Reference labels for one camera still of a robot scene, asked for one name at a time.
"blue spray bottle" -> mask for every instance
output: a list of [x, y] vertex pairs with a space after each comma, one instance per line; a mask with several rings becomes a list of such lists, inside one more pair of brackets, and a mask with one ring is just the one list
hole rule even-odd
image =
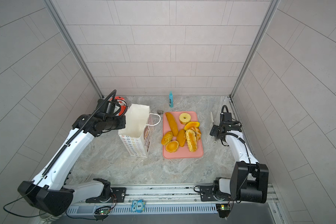
[[173, 94], [172, 94], [171, 91], [170, 91], [170, 93], [169, 93], [169, 106], [170, 106], [170, 107], [173, 107]]

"gray marble surface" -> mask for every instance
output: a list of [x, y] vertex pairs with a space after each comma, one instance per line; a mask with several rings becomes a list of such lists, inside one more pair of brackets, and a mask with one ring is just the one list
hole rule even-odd
[[133, 104], [149, 105], [152, 113], [157, 110], [195, 111], [201, 123], [199, 128], [202, 132], [203, 157], [163, 158], [162, 122], [155, 126], [148, 158], [130, 156], [118, 131], [113, 130], [94, 138], [86, 147], [73, 168], [69, 184], [85, 182], [88, 177], [100, 177], [112, 184], [211, 183], [216, 177], [231, 177], [235, 161], [230, 148], [222, 146], [220, 142], [214, 144], [213, 137], [209, 135], [212, 127], [210, 111], [213, 112], [215, 124], [219, 123], [223, 105], [227, 105], [232, 112], [226, 96], [175, 96], [173, 108], [169, 107], [168, 96], [127, 98]]

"tiled wall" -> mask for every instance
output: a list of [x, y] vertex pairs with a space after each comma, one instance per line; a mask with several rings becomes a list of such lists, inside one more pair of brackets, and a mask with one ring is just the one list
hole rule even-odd
[[269, 1], [53, 0], [104, 95], [228, 95]]
[[[0, 223], [27, 223], [2, 206], [49, 162], [99, 96], [41, 0], [0, 0]], [[30, 216], [25, 201], [7, 206]]]
[[290, 223], [336, 223], [336, 0], [282, 0], [234, 97]]

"pink tray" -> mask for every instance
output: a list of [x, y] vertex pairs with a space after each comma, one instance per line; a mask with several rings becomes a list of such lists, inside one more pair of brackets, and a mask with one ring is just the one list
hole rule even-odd
[[[185, 126], [184, 124], [181, 124], [179, 121], [179, 115], [181, 113], [190, 114], [190, 116], [192, 117], [191, 121], [193, 122], [198, 121], [197, 113], [194, 111], [172, 111], [172, 112], [169, 111], [169, 113], [173, 115], [178, 125], [178, 130], [183, 129]], [[164, 136], [164, 134], [169, 131], [170, 131], [169, 123], [166, 117], [166, 113], [164, 113], [163, 114], [163, 135], [162, 136]], [[187, 142], [185, 143], [183, 147], [179, 146], [176, 152], [167, 152], [166, 146], [163, 146], [163, 157], [166, 159], [200, 158], [204, 155], [202, 140], [200, 139], [199, 141], [197, 141], [197, 144], [198, 144], [198, 149], [195, 152], [189, 151]]]

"cable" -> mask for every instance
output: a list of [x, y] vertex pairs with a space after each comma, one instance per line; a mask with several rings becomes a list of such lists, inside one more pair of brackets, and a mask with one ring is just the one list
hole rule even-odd
[[34, 189], [35, 189], [35, 187], [42, 181], [42, 179], [43, 178], [41, 178], [41, 180], [26, 194], [26, 195], [24, 195], [24, 196], [22, 196], [21, 198], [19, 198], [19, 199], [16, 199], [16, 200], [14, 200], [14, 201], [12, 201], [12, 202], [10, 202], [10, 203], [7, 203], [6, 205], [4, 205], [4, 207], [3, 207], [3, 209], [7, 212], [7, 213], [10, 213], [11, 215], [15, 215], [15, 216], [18, 216], [18, 217], [23, 217], [23, 218], [33, 218], [33, 217], [38, 217], [38, 216], [40, 216], [40, 215], [43, 215], [43, 214], [46, 214], [46, 212], [45, 213], [42, 213], [42, 214], [40, 214], [40, 211], [39, 211], [39, 214], [38, 215], [33, 215], [33, 216], [25, 216], [25, 215], [18, 215], [18, 214], [15, 214], [15, 213], [12, 213], [12, 212], [10, 212], [10, 211], [8, 211], [8, 210], [6, 210], [6, 206], [8, 206], [9, 204], [12, 204], [12, 203], [14, 203], [14, 202], [16, 202], [16, 201], [18, 201], [18, 200], [20, 200], [20, 199], [22, 199], [22, 198], [24, 198], [24, 197], [26, 197], [29, 193], [31, 193]]

